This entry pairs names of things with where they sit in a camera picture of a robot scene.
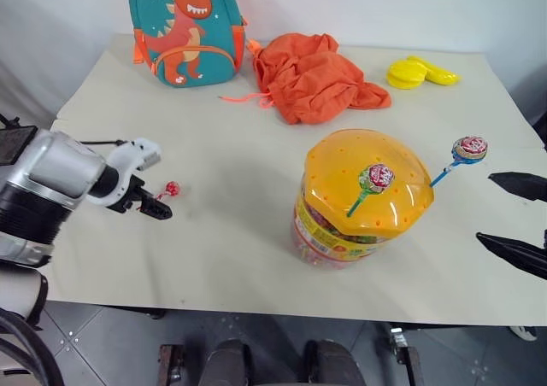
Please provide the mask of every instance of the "orange cloth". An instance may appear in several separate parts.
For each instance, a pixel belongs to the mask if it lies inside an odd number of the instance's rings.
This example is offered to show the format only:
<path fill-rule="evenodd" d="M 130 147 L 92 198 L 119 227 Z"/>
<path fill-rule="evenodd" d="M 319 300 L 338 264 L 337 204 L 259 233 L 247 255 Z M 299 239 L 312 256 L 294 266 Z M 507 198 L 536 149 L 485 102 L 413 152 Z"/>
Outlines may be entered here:
<path fill-rule="evenodd" d="M 391 106 L 389 93 L 364 81 L 363 72 L 337 53 L 328 34 L 288 33 L 256 50 L 253 61 L 258 86 L 270 93 L 289 124 L 328 121 L 346 108 Z"/>

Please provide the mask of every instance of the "lollipop stick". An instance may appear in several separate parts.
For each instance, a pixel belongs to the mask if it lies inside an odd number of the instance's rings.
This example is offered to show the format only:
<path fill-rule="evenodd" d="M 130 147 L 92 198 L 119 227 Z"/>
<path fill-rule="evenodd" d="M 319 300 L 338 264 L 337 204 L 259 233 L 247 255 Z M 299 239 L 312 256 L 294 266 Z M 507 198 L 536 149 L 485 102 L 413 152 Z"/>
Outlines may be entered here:
<path fill-rule="evenodd" d="M 452 169 L 456 166 L 459 166 L 460 164 L 462 164 L 460 161 L 454 161 L 452 164 L 450 164 L 449 166 L 447 166 L 442 173 L 440 173 L 430 184 L 429 186 L 430 187 L 433 187 L 435 186 L 436 183 L 438 183 L 441 179 L 443 179 L 444 177 L 446 177 L 446 174 L 448 174 L 450 171 L 452 171 Z"/>
<path fill-rule="evenodd" d="M 359 198 L 357 198 L 357 201 L 354 202 L 354 204 L 351 206 L 350 208 L 350 211 L 348 211 L 348 214 L 347 214 L 347 217 L 349 218 L 351 215 L 353 215 L 353 213 L 356 211 L 357 207 L 359 207 L 361 205 L 361 203 L 365 200 L 365 198 L 367 197 L 368 193 L 366 191 L 363 191 L 360 195 L 359 195 Z"/>

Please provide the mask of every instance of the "table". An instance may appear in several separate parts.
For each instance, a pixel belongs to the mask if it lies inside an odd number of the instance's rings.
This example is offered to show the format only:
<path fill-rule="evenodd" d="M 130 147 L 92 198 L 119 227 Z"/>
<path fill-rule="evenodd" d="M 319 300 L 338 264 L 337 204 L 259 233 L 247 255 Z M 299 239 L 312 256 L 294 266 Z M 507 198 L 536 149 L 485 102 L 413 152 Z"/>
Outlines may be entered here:
<path fill-rule="evenodd" d="M 462 82 L 388 86 L 385 71 L 407 50 L 342 47 L 367 79 L 392 95 L 388 109 L 343 112 L 319 126 L 288 126 L 275 108 L 218 96 L 256 91 L 248 61 L 223 85 L 172 89 L 133 65 L 132 38 L 116 36 L 53 128 L 79 140 L 147 137 L 162 162 L 142 174 L 184 196 L 157 221 L 85 202 L 62 227 L 45 267 L 50 299 L 133 307 L 283 313 L 434 324 L 547 325 L 547 282 L 486 251 L 477 231 L 541 246 L 547 207 L 511 196 L 488 174 L 547 176 L 547 154 L 479 54 L 413 51 Z M 291 212 L 307 151 L 342 128 L 398 138 L 433 175 L 459 137 L 490 142 L 480 164 L 458 168 L 405 234 L 341 272 L 304 264 L 291 248 Z M 97 149 L 107 154 L 109 148 Z"/>

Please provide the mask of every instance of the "orange dinosaur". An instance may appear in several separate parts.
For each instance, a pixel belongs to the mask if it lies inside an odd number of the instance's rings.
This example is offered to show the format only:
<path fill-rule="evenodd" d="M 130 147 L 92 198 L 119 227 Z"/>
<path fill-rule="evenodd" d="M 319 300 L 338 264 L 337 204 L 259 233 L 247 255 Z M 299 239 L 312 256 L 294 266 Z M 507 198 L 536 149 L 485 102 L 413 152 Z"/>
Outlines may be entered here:
<path fill-rule="evenodd" d="M 174 15 L 173 19 L 165 20 L 166 26 L 158 29 L 157 37 L 144 35 L 146 47 L 158 53 L 180 46 L 199 46 L 205 31 L 194 21 L 209 17 L 213 10 L 211 0 L 168 0 L 167 8 Z M 186 62 L 188 75 L 194 79 L 202 78 L 197 72 L 199 66 L 199 51 L 175 51 L 163 57 L 165 79 L 172 85 L 186 83 L 184 74 L 177 72 L 180 63 Z"/>

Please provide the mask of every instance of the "yellow toy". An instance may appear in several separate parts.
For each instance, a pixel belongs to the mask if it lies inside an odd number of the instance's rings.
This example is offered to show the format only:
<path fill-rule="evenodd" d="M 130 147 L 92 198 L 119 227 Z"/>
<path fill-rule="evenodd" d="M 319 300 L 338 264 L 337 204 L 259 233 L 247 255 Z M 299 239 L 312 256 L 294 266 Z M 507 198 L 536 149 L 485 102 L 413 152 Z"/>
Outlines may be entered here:
<path fill-rule="evenodd" d="M 454 85 L 460 81 L 460 76 L 417 56 L 409 56 L 406 60 L 395 61 L 387 72 L 388 83 L 398 89 L 414 89 L 424 80 L 437 85 Z"/>
<path fill-rule="evenodd" d="M 334 132 L 306 158 L 295 206 L 297 251 L 343 268 L 405 232 L 433 202 L 427 170 L 395 138 L 372 130 Z"/>

